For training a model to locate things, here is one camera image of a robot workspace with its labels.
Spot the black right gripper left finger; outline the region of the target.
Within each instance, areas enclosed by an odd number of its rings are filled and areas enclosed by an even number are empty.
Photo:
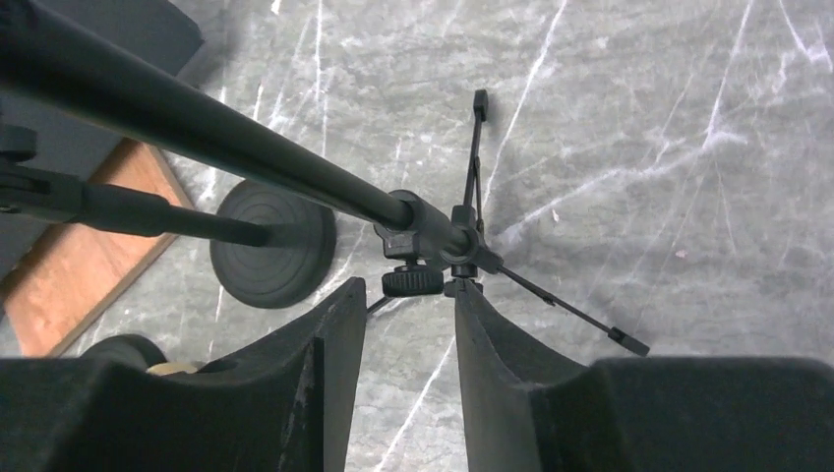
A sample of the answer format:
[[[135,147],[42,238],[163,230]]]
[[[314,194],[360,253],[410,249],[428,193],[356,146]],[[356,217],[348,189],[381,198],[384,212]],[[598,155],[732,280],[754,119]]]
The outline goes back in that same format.
[[[5,359],[5,471],[341,471],[366,284],[193,374],[111,360]]]

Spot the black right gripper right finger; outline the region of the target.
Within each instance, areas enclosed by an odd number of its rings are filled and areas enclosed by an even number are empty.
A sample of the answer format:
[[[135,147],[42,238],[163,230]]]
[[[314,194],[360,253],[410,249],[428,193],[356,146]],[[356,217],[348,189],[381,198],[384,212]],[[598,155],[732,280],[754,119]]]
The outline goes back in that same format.
[[[802,358],[583,366],[454,287],[472,471],[829,471],[833,370]]]

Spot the beige yellow microphone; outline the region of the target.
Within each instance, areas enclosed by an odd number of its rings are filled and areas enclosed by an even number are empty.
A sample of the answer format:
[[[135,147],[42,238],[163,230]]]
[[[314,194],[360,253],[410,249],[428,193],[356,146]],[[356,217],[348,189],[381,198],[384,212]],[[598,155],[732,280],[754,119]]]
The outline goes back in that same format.
[[[154,376],[165,377],[175,374],[194,374],[198,370],[199,367],[193,364],[181,362],[166,362],[148,367],[147,373]]]

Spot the black tripod shock mount stand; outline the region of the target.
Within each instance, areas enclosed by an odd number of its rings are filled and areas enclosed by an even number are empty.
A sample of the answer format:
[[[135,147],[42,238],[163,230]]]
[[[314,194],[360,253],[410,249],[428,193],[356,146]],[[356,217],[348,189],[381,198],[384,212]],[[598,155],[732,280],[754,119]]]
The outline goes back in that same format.
[[[194,139],[192,152],[154,146],[238,175],[241,182],[257,182],[328,208],[334,218],[344,212],[371,222],[384,256],[394,262],[393,270],[382,277],[383,304],[433,295],[455,298],[459,280],[472,282],[482,293],[477,280],[481,272],[506,274],[502,257],[484,239],[477,153],[469,158],[462,203],[444,214],[410,191],[386,193],[214,102],[198,125],[201,134]]]

